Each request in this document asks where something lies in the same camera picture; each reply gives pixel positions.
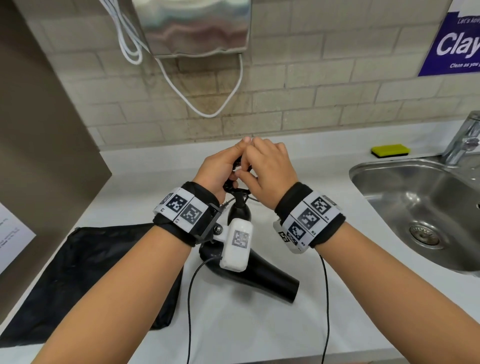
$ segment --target brick wall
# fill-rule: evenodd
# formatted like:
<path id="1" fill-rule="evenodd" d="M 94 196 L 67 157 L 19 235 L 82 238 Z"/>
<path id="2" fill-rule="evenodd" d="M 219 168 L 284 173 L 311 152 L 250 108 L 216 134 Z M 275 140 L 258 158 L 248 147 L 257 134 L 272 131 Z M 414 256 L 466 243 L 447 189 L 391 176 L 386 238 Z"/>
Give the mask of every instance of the brick wall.
<path id="1" fill-rule="evenodd" d="M 465 117 L 480 109 L 480 73 L 416 77 L 450 2 L 253 0 L 240 92 L 203 119 L 152 59 L 123 58 L 98 0 L 16 0 L 101 149 Z M 239 74 L 235 55 L 166 67 L 208 113 Z"/>

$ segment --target black bag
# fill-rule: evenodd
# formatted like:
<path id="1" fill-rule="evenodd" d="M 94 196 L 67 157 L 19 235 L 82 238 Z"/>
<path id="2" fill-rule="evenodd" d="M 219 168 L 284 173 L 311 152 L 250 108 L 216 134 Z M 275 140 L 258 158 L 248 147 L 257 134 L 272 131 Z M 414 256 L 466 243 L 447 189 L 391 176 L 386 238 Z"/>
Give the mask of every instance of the black bag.
<path id="1" fill-rule="evenodd" d="M 85 293 L 145 235 L 153 224 L 77 228 L 59 249 L 0 336 L 0 347 L 41 344 Z M 170 325 L 183 269 L 152 325 Z"/>

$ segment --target sink drain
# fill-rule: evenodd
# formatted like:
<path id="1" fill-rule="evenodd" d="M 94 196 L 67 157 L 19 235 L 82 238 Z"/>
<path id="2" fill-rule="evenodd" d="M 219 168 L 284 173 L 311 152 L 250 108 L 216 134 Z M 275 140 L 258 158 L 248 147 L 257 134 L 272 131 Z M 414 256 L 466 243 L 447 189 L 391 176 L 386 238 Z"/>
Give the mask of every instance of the sink drain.
<path id="1" fill-rule="evenodd" d="M 410 226 L 410 234 L 418 242 L 426 245 L 438 245 L 440 243 L 440 238 L 437 233 L 432 229 L 429 229 L 422 225 L 412 225 Z"/>

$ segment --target wrist strap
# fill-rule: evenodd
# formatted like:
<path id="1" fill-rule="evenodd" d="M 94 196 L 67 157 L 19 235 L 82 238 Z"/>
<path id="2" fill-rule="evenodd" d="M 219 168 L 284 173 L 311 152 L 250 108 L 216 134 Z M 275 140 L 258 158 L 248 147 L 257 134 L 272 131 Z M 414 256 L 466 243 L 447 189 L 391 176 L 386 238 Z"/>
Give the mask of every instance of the wrist strap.
<path id="1" fill-rule="evenodd" d="M 300 182 L 287 191 L 275 212 L 284 234 L 277 232 L 301 253 L 328 241 L 346 220 L 330 199 Z"/>
<path id="2" fill-rule="evenodd" d="M 195 182 L 186 182 L 181 188 L 172 190 L 154 213 L 155 225 L 195 246 L 208 240 L 221 211 L 215 195 Z"/>

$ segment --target hand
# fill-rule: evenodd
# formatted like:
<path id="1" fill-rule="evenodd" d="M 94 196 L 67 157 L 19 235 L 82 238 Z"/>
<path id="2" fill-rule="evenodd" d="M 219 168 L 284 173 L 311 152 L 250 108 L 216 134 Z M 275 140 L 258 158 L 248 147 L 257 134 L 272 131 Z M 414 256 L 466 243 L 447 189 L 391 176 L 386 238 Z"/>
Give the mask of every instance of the hand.
<path id="1" fill-rule="evenodd" d="M 238 177 L 232 172 L 233 163 L 244 153 L 250 141 L 250 137 L 246 136 L 234 146 L 207 157 L 193 182 L 213 193 L 219 203 L 224 203 L 226 193 L 223 185 L 228 179 L 231 179 L 234 181 L 233 187 L 238 187 L 238 182 L 236 182 Z"/>
<path id="2" fill-rule="evenodd" d="M 247 171 L 250 165 L 258 178 Z M 273 144 L 268 139 L 258 137 L 246 146 L 241 169 L 235 175 L 262 204 L 272 210 L 275 210 L 285 193 L 299 180 L 285 145 Z"/>

